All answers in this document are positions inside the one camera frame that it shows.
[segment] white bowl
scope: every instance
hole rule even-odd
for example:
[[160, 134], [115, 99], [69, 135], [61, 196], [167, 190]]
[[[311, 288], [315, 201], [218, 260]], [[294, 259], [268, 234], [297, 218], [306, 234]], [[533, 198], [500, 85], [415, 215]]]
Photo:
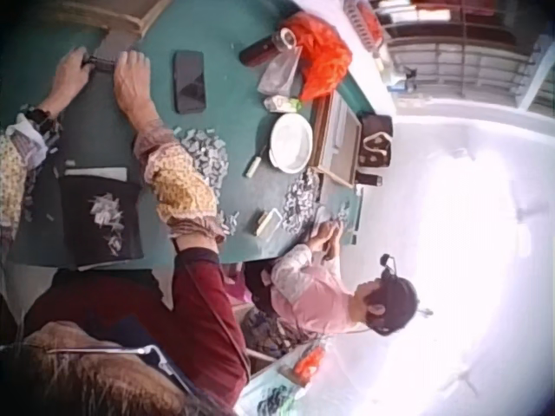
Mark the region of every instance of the white bowl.
[[301, 114], [282, 115], [271, 130], [270, 162], [285, 173], [301, 172], [312, 154], [312, 127]]

